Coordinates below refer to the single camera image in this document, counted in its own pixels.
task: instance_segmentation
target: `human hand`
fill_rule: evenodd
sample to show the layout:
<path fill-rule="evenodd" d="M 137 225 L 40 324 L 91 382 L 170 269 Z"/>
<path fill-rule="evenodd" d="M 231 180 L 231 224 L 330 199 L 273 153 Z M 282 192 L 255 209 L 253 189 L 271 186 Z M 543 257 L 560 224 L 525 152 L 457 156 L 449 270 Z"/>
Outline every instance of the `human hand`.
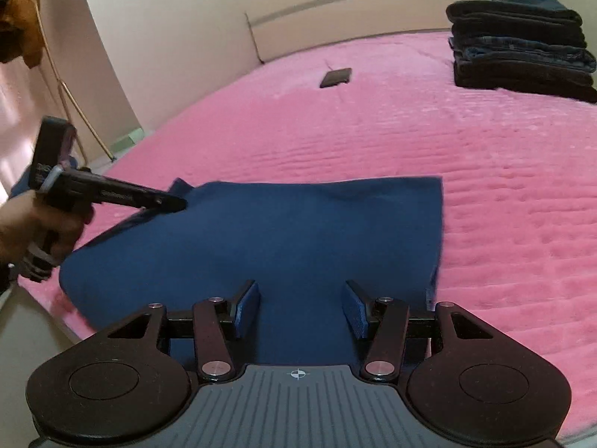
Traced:
<path fill-rule="evenodd" d="M 91 205 L 76 214 L 50 207 L 33 190 L 12 198 L 0 207 L 0 264 L 18 263 L 32 240 L 44 230 L 58 233 L 50 254 L 61 263 L 92 219 Z"/>

